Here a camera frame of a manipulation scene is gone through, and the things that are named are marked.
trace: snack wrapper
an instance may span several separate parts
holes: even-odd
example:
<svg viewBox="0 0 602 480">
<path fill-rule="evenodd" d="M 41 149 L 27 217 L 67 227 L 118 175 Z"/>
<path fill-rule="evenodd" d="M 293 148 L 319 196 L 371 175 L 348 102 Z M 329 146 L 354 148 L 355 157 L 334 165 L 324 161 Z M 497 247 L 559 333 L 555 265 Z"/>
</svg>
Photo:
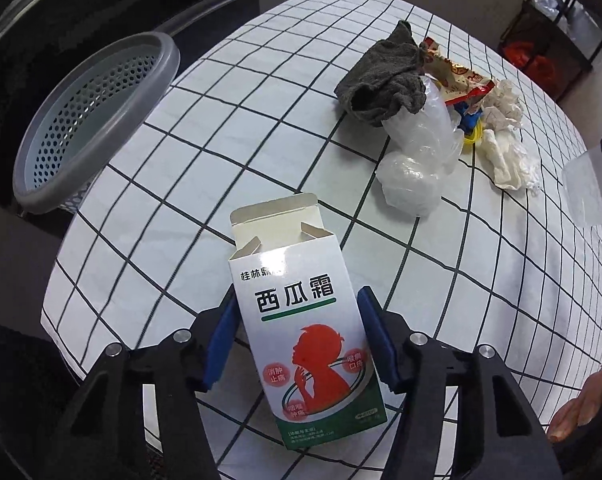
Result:
<svg viewBox="0 0 602 480">
<path fill-rule="evenodd" d="M 439 82 L 446 105 L 465 101 L 468 104 L 466 114 L 479 111 L 482 99 L 494 88 L 494 81 L 442 56 L 438 51 L 438 43 L 432 38 L 425 38 L 423 43 L 428 49 L 425 72 Z"/>
</svg>

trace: crumpled tissue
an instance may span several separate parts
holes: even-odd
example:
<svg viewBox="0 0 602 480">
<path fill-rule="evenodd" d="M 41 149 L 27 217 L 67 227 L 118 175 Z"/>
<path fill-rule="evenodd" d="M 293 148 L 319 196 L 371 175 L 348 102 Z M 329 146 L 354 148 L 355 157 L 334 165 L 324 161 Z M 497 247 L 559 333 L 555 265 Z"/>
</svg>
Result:
<svg viewBox="0 0 602 480">
<path fill-rule="evenodd" d="M 507 79 L 482 102 L 483 137 L 477 147 L 494 166 L 494 184 L 501 189 L 541 189 L 541 161 L 531 155 L 514 133 L 521 127 L 523 108 Z"/>
</svg>

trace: clear plastic wrap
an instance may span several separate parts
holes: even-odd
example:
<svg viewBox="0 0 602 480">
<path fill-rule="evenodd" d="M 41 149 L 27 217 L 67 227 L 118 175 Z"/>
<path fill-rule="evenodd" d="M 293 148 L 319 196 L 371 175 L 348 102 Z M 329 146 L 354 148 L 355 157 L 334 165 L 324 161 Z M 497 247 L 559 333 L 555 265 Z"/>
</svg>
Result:
<svg viewBox="0 0 602 480">
<path fill-rule="evenodd" d="M 457 117 L 434 82 L 423 76 L 426 102 L 416 114 L 402 108 L 383 127 L 401 151 L 385 155 L 376 170 L 386 202 L 410 216 L 427 216 L 439 204 L 442 179 L 454 171 L 463 147 Z"/>
<path fill-rule="evenodd" d="M 376 177 L 385 201 L 412 217 L 429 215 L 441 200 L 439 176 L 401 152 L 385 155 Z"/>
<path fill-rule="evenodd" d="M 539 9 L 551 20 L 554 20 L 559 14 L 559 3 L 557 0 L 532 0 L 534 6 Z"/>
</svg>

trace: perforated basket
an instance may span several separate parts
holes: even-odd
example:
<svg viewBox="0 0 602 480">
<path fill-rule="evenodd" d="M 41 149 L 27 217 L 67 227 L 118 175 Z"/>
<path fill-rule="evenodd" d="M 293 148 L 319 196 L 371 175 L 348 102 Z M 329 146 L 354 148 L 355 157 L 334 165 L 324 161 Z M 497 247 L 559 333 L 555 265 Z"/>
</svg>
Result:
<svg viewBox="0 0 602 480">
<path fill-rule="evenodd" d="M 161 100 L 179 61 L 171 37 L 146 32 L 105 47 L 68 74 L 18 149 L 12 187 L 23 208 L 74 213 L 94 176 Z"/>
</svg>

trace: black grid line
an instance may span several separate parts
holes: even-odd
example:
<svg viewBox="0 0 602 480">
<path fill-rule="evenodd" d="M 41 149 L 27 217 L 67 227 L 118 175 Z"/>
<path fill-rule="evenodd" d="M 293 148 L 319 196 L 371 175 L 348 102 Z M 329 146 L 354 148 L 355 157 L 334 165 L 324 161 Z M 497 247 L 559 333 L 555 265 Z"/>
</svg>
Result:
<svg viewBox="0 0 602 480">
<path fill-rule="evenodd" d="M 532 132 L 534 134 L 534 139 L 536 140 L 536 132 L 534 131 L 533 128 L 532 128 Z M 543 175 L 543 172 L 541 172 L 541 180 L 543 182 L 543 187 L 545 187 L 545 177 Z M 547 274 L 545 272 L 546 269 L 547 269 L 547 236 L 548 236 L 548 230 L 547 230 L 547 195 L 544 195 L 543 199 L 544 199 L 543 203 L 545 205 L 545 226 L 544 226 L 544 232 L 545 232 L 545 249 L 543 250 L 543 280 L 541 282 L 541 303 L 539 305 L 539 311 L 538 311 L 538 314 L 537 314 L 537 316 L 538 316 L 538 318 L 536 319 L 537 323 L 534 326 L 534 333 L 532 334 L 532 344 L 530 345 L 529 351 L 527 352 L 526 362 L 525 362 L 525 364 L 523 366 L 522 372 L 526 371 L 527 364 L 529 363 L 529 360 L 530 360 L 530 355 L 532 355 L 532 348 L 534 347 L 534 339 L 535 339 L 535 336 L 536 336 L 536 331 L 538 330 L 538 327 L 539 327 L 538 322 L 540 321 L 541 311 L 543 309 L 543 291 L 545 290 L 545 279 L 546 279 L 546 276 L 547 276 Z M 558 303 L 559 303 L 559 298 L 558 297 L 556 299 L 556 302 L 557 302 L 557 305 L 558 305 Z"/>
<path fill-rule="evenodd" d="M 463 249 L 465 247 L 465 238 L 467 236 L 467 229 L 470 224 L 470 209 L 472 208 L 472 191 L 474 190 L 474 170 L 476 168 L 476 147 L 472 145 L 472 173 L 470 174 L 470 193 L 468 196 L 467 209 L 468 213 L 465 216 L 465 226 L 463 227 L 463 236 L 461 238 L 461 247 L 459 248 L 459 255 L 456 260 L 456 267 L 454 268 L 454 275 L 452 276 L 452 282 L 450 283 L 450 288 L 447 292 L 446 304 L 443 306 L 443 310 L 441 311 L 441 316 L 438 318 L 438 324 L 436 326 L 436 330 L 434 330 L 434 338 L 437 338 L 438 333 L 441 331 L 441 327 L 443 326 L 443 321 L 446 317 L 447 308 L 450 305 L 450 300 L 452 299 L 452 294 L 454 292 L 454 284 L 456 283 L 456 278 L 459 275 L 459 267 L 461 266 L 461 259 L 463 257 Z"/>
<path fill-rule="evenodd" d="M 236 478 L 234 478 L 233 476 L 228 475 L 228 473 L 224 473 L 223 471 L 219 471 L 219 475 L 221 475 L 224 478 L 227 478 L 228 480 L 236 480 Z"/>
<path fill-rule="evenodd" d="M 279 186 L 281 186 L 281 187 L 283 187 L 283 188 L 285 188 L 285 189 L 287 189 L 287 190 L 290 190 L 291 192 L 298 192 L 298 190 L 297 190 L 297 189 L 295 189 L 295 188 L 293 188 L 292 186 L 289 186 L 289 185 L 287 185 L 287 184 L 285 184 L 285 183 L 283 183 L 283 182 L 281 182 L 281 181 L 279 181 L 279 180 L 277 180 L 277 179 L 275 179 L 275 178 L 273 178 L 273 177 L 271 177 L 271 176 L 269 176 L 269 175 L 266 175 L 266 174 L 264 174 L 264 173 L 262 173 L 262 172 L 260 172 L 260 171 L 254 170 L 253 168 L 249 168 L 249 167 L 247 167 L 246 165 L 244 165 L 244 164 L 241 164 L 241 163 L 239 163 L 239 162 L 236 162 L 236 161 L 232 160 L 232 159 L 231 159 L 231 158 L 229 158 L 229 157 L 226 157 L 226 156 L 224 156 L 224 155 L 220 155 L 220 154 L 218 154 L 218 153 L 216 153 L 216 152 L 214 152 L 214 151 L 212 151 L 212 150 L 206 150 L 205 148 L 203 148 L 203 150 L 204 150 L 204 151 L 206 151 L 207 153 L 210 153 L 210 154 L 213 154 L 213 155 L 217 155 L 217 156 L 221 156 L 222 158 L 224 158 L 225 160 L 228 160 L 229 162 L 232 162 L 232 163 L 233 163 L 233 164 L 235 164 L 236 166 L 239 166 L 240 168 L 243 168 L 243 169 L 245 169 L 246 171 L 250 171 L 250 172 L 252 172 L 252 173 L 258 174 L 258 175 L 260 175 L 260 176 L 262 176 L 262 177 L 264 177 L 264 178 L 268 179 L 269 181 L 273 182 L 274 184 L 277 184 L 277 185 L 279 185 Z M 123 174 L 122 172 L 120 172 L 119 170 L 117 170 L 117 168 L 114 168 L 114 167 L 112 167 L 112 169 L 113 169 L 114 171 L 116 171 L 117 173 L 120 173 L 122 177 L 124 177 L 124 178 L 127 178 L 127 179 L 130 179 L 128 176 L 126 176 L 125 174 Z M 171 208 L 171 209 L 172 209 L 172 210 L 174 210 L 175 212 L 178 212 L 178 213 L 180 213 L 181 215 L 183 215 L 183 216 L 185 216 L 186 218 L 190 219 L 191 221 L 195 222 L 197 225 L 199 225 L 199 226 L 203 227 L 205 230 L 208 230 L 208 231 L 212 232 L 213 234 L 215 234 L 216 236 L 218 236 L 218 237 L 222 238 L 223 240 L 225 240 L 226 242 L 228 242 L 228 243 L 230 243 L 230 244 L 234 244 L 234 241 L 233 241 L 231 238 L 227 237 L 225 234 L 222 234 L 222 233 L 220 233 L 220 232 L 216 231 L 215 229 L 211 228 L 209 225 L 206 225 L 206 224 L 204 224 L 204 223 L 203 223 L 203 222 L 201 222 L 200 220 L 198 220 L 198 219 L 196 219 L 196 218 L 194 218 L 194 217 L 191 217 L 189 214 L 187 214 L 187 213 L 183 212 L 182 210 L 178 209 L 176 206 L 173 206 L 173 205 L 172 205 L 170 202 L 168 202 L 167 200 L 165 200 L 165 199 L 163 199 L 163 198 L 161 198 L 161 197 L 159 197 L 159 196 L 155 195 L 155 194 L 154 194 L 154 193 L 153 193 L 151 190 L 149 190 L 149 189 L 147 189 L 146 187 L 142 186 L 142 185 L 141 185 L 141 184 L 139 184 L 138 182 L 132 182 L 132 184 L 134 184 L 135 186 L 139 187 L 141 190 L 145 191 L 146 193 L 148 193 L 149 195 L 151 195 L 151 196 L 152 196 L 153 198 L 155 198 L 156 200 L 160 201 L 160 202 L 161 202 L 163 205 L 165 205 L 165 206 L 167 206 L 167 207 Z M 467 210 L 467 209 L 465 209 L 465 208 L 463 208 L 463 207 L 459 206 L 458 204 L 456 204 L 455 202 L 451 201 L 450 199 L 447 199 L 447 198 L 444 198 L 444 197 L 443 197 L 443 200 L 444 200 L 444 202 L 447 202 L 447 203 L 451 204 L 452 206 L 454 206 L 455 208 L 457 208 L 459 211 L 466 212 L 466 213 L 469 211 L 469 212 L 470 212 L 470 214 L 473 216 L 473 218 L 479 219 L 480 221 L 484 222 L 484 224 L 485 224 L 485 225 L 486 225 L 486 226 L 487 226 L 489 229 L 493 230 L 493 231 L 494 231 L 496 234 L 499 234 L 499 232 L 498 232 L 497 230 L 494 230 L 494 228 L 492 228 L 492 227 L 491 227 L 491 226 L 490 226 L 490 225 L 489 225 L 489 224 L 488 224 L 488 223 L 487 223 L 487 222 L 486 222 L 486 221 L 485 221 L 483 218 L 481 218 L 480 216 L 476 215 L 476 214 L 475 214 L 475 213 L 473 213 L 471 210 Z M 404 243 L 404 242 L 402 242 L 401 240 L 398 240 L 398 239 L 396 239 L 396 238 L 393 238 L 392 236 L 390 236 L 390 235 L 386 234 L 385 232 L 383 232 L 383 231 L 381 231 L 381 230 L 379 230 L 379 229 L 377 229 L 377 228 L 375 228 L 375 227 L 373 227 L 373 226 L 371 226 L 371 225 L 367 224 L 366 222 L 363 222 L 363 221 L 361 221 L 361 220 L 360 220 L 360 219 L 358 219 L 358 218 L 357 218 L 357 219 L 355 219 L 354 217 L 352 217 L 352 216 L 348 215 L 347 213 L 345 213 L 345 212 L 343 212 L 343 211 L 339 210 L 338 208 L 335 208 L 335 207 L 333 207 L 333 206 L 331 206 L 331 205 L 329 205 L 329 204 L 327 204 L 327 203 L 325 203 L 325 202 L 319 201 L 319 203 L 321 203 L 321 205 L 323 205 L 323 206 L 325 206 L 325 207 L 327 207 L 327 208 L 331 209 L 332 211 L 334 211 L 334 212 L 338 213 L 339 215 L 343 216 L 344 218 L 347 218 L 347 219 L 349 219 L 349 220 L 350 220 L 352 223 L 355 223 L 355 224 L 361 225 L 362 227 L 365 227 L 365 228 L 367 228 L 367 229 L 369 229 L 369 230 L 371 230 L 371 231 L 373 231 L 373 232 L 375 232 L 375 233 L 377 233 L 377 234 L 381 235 L 382 237 L 384 237 L 384 238 L 386 238 L 386 239 L 388 239 L 388 240 L 391 240 L 392 242 L 394 242 L 394 243 L 396 243 L 396 244 L 398 244 L 398 245 L 400 245 L 400 246 L 404 247 L 404 248 L 406 249 L 406 251 L 408 251 L 408 250 L 412 250 L 412 251 L 414 251 L 415 253 L 417 253 L 419 256 L 421 256 L 421 257 L 424 257 L 424 258 L 428 259 L 429 261 L 432 261 L 433 263 L 436 263 L 437 265 L 441 266 L 441 267 L 442 267 L 442 268 L 444 268 L 444 269 L 447 269 L 447 270 L 452 270 L 452 271 L 454 270 L 454 268 L 453 268 L 453 267 L 446 266 L 446 264 L 443 264 L 441 261 L 437 260 L 436 258 L 433 258 L 431 255 L 429 255 L 429 254 L 427 254 L 427 253 L 424 253 L 424 252 L 422 252 L 422 251 L 419 251 L 418 249 L 411 248 L 411 247 L 410 247 L 410 245 L 411 245 L 411 244 L 405 244 L 405 243 Z M 413 228 L 412 235 L 411 235 L 411 239 L 414 239 L 414 234 L 415 234 L 415 229 Z M 513 244 L 511 244 L 511 243 L 510 243 L 510 241 L 508 241 L 508 240 L 507 240 L 507 238 L 505 238 L 505 237 L 502 237 L 502 240 L 505 240 L 505 241 L 506 241 L 506 242 L 507 242 L 507 243 L 508 243 L 508 244 L 509 244 L 509 245 L 510 245 L 510 246 L 511 246 L 511 247 L 512 247 L 514 250 L 517 250 L 517 251 L 519 251 L 521 255 L 525 256 L 525 255 L 524 255 L 524 253 L 523 253 L 523 252 L 521 252 L 521 251 L 520 251 L 520 250 L 519 250 L 519 249 L 518 249 L 516 246 L 514 246 Z M 118 249 L 117 249 L 116 247 L 114 247 L 114 245 L 113 245 L 113 244 L 111 244 L 111 247 L 112 247 L 112 248 L 113 248 L 115 251 L 119 252 L 119 251 L 118 251 Z M 542 269 L 541 267 L 537 266 L 537 265 L 536 265 L 536 263 L 535 263 L 533 260 L 531 260 L 531 259 L 530 259 L 528 256 L 526 256 L 526 259 L 527 259 L 527 263 L 528 263 L 528 264 L 534 265 L 534 266 L 535 266 L 535 267 L 536 267 L 538 270 L 540 270 L 541 272 L 545 272 L 545 271 L 544 271 L 544 269 Z M 538 320 L 537 320 L 536 318 L 534 318 L 533 316 L 531 316 L 530 314 L 528 314 L 528 313 L 527 313 L 525 310 L 523 310 L 523 309 L 519 309 L 519 308 L 518 308 L 516 305 L 514 305 L 513 303 L 511 303 L 511 302 L 510 302 L 509 300 L 507 300 L 506 298 L 504 298 L 504 297 L 500 296 L 500 295 L 499 295 L 499 294 L 497 294 L 497 293 L 494 293 L 494 291 L 493 291 L 493 290 L 491 290 L 489 287 L 487 287 L 487 286 L 486 286 L 486 285 L 484 285 L 483 283 L 481 283 L 481 282 L 479 282 L 478 280 L 476 280 L 474 277 L 470 276 L 469 274 L 465 273 L 465 272 L 464 272 L 464 271 L 462 271 L 462 270 L 459 270 L 459 273 L 460 273 L 462 276 L 466 277 L 468 280 L 471 280 L 473 283 L 475 283 L 475 285 L 477 285 L 477 286 L 479 286 L 479 287 L 483 288 L 483 289 L 484 289 L 484 290 L 486 290 L 486 291 L 489 291 L 489 292 L 491 293 L 491 295 L 492 295 L 492 296 L 495 296 L 495 297 L 499 298 L 499 299 L 500 299 L 501 301 L 503 301 L 504 303 L 507 303 L 509 306 L 511 306 L 511 307 L 513 307 L 513 308 L 515 308 L 515 309 L 519 310 L 519 311 L 521 312 L 521 314 L 523 314 L 524 316 L 526 316 L 526 317 L 529 317 L 529 319 L 532 319 L 532 320 L 534 320 L 535 322 L 538 322 Z M 398 278 L 400 278 L 400 275 L 401 275 L 400 273 L 397 273 L 397 277 L 395 278 L 395 283 L 397 282 Z M 159 285 L 156 285 L 156 287 L 157 287 L 159 290 L 163 290 L 163 291 L 164 291 L 164 289 L 163 289 L 162 287 L 160 287 Z M 164 292 L 164 293 L 165 293 L 165 294 L 166 294 L 166 295 L 167 295 L 169 298 L 173 299 L 173 301 L 175 301 L 175 303 L 178 303 L 178 304 L 180 304 L 180 306 L 183 306 L 185 309 L 187 309 L 187 310 L 188 310 L 188 312 L 190 312 L 191 314 L 196 314 L 194 311 L 191 311 L 191 310 L 189 310 L 189 308 L 188 308 L 187 306 L 185 306 L 184 304 L 182 304 L 182 302 L 180 302 L 180 300 L 178 300 L 177 298 L 174 298 L 174 297 L 173 297 L 172 295 L 170 295 L 169 293 L 166 293 L 166 292 Z M 546 328 L 547 330 L 550 330 L 551 332 L 553 332 L 553 333 L 554 333 L 556 336 L 558 336 L 559 338 L 565 339 L 565 336 L 563 336 L 563 335 L 560 335 L 560 334 L 556 334 L 556 333 L 555 333 L 555 332 L 552 330 L 552 328 L 550 328 L 550 327 L 547 327 L 547 326 L 545 326 L 545 325 L 544 325 L 544 324 L 542 324 L 542 323 L 541 323 L 541 326 L 543 326 L 543 327 L 544 327 L 544 328 Z"/>
<path fill-rule="evenodd" d="M 54 327 L 54 324 L 52 323 L 52 320 L 50 319 L 50 317 L 47 315 L 47 312 L 45 311 L 45 309 L 41 310 L 41 314 L 42 314 L 42 318 L 45 317 L 45 319 L 47 319 L 47 322 L 50 325 L 50 329 L 53 331 L 54 335 L 56 335 L 55 338 L 53 338 L 54 342 L 59 341 L 61 343 L 61 345 L 63 346 L 63 348 L 65 349 L 65 352 L 71 357 L 71 359 L 74 361 L 74 363 L 76 364 L 76 367 L 83 373 L 84 376 L 86 376 L 88 374 L 88 370 L 86 370 L 85 368 L 83 368 L 83 366 L 81 365 L 81 363 L 76 359 L 76 357 L 74 356 L 74 354 L 72 353 L 72 351 L 67 347 L 65 341 L 63 340 L 63 338 L 60 336 L 60 334 L 57 332 L 56 328 Z M 154 438 L 156 438 L 156 440 L 159 440 L 158 437 L 156 437 L 156 435 L 154 433 L 152 433 L 151 430 L 149 430 L 148 428 L 145 428 L 145 431 L 147 431 L 149 434 L 151 434 Z"/>
<path fill-rule="evenodd" d="M 150 153 L 148 154 L 148 156 L 145 157 L 145 160 L 141 163 L 141 165 L 139 166 L 139 168 L 134 172 L 134 177 L 136 177 L 138 175 L 138 173 L 143 169 L 143 167 L 145 166 L 145 163 L 149 160 L 149 158 L 154 154 L 154 152 L 158 149 L 158 147 L 161 145 L 161 143 L 165 140 L 165 136 L 162 137 L 159 142 L 156 143 L 156 146 L 150 151 Z M 106 222 L 108 221 L 108 218 L 110 218 L 110 214 L 112 213 L 112 210 L 116 207 L 116 204 L 118 203 L 118 201 L 121 199 L 121 197 L 123 196 L 123 194 L 127 191 L 127 188 L 130 186 L 130 183 L 128 182 L 123 190 L 121 191 L 121 193 L 119 193 L 119 195 L 114 199 L 114 202 L 112 203 L 112 205 L 110 206 L 110 208 L 108 208 L 108 212 L 105 214 L 105 218 L 103 219 L 103 222 L 101 222 L 100 228 L 99 230 L 103 229 L 103 226 L 106 224 Z M 76 277 L 76 282 L 78 283 L 79 280 L 81 279 L 81 276 L 83 274 L 83 269 L 85 268 L 85 265 L 88 262 L 88 259 L 90 258 L 90 255 L 92 254 L 92 249 L 94 248 L 94 245 L 96 244 L 98 240 L 98 237 L 94 238 L 94 241 L 92 242 L 90 248 L 88 249 L 88 252 L 85 256 L 85 259 L 83 261 L 83 263 L 81 264 L 81 269 L 79 269 L 79 273 Z M 70 292 L 70 295 L 68 296 L 67 300 L 65 301 L 65 306 L 63 307 L 63 310 L 61 312 L 61 315 L 59 316 L 59 320 L 56 324 L 56 329 L 58 330 L 61 321 L 63 319 L 63 315 L 65 314 L 65 311 L 67 309 L 68 304 L 70 303 L 70 300 L 72 299 L 72 295 L 74 294 L 74 290 L 76 289 L 76 286 L 73 285 L 72 286 L 72 291 Z"/>
<path fill-rule="evenodd" d="M 363 460 L 361 460 L 361 463 L 358 465 L 359 467 L 357 467 L 353 471 L 353 473 L 348 477 L 348 480 L 352 480 L 354 478 L 354 476 L 356 476 L 356 474 L 359 471 L 361 471 L 360 467 L 365 465 L 365 463 L 367 462 L 367 459 L 372 456 L 372 453 L 375 452 L 376 448 L 379 446 L 381 441 L 385 438 L 385 435 L 387 434 L 387 432 L 390 431 L 390 429 L 392 428 L 392 426 L 395 423 L 398 424 L 398 422 L 396 422 L 396 420 L 399 418 L 399 415 L 401 415 L 402 410 L 403 410 L 403 403 L 401 403 L 401 407 L 396 411 L 396 413 L 394 413 L 394 416 L 392 417 L 392 419 L 390 421 L 388 421 L 387 426 L 383 429 L 381 436 L 377 439 L 377 441 L 374 443 L 374 445 L 370 448 L 370 451 L 368 451 L 367 454 L 363 457 Z"/>
</svg>

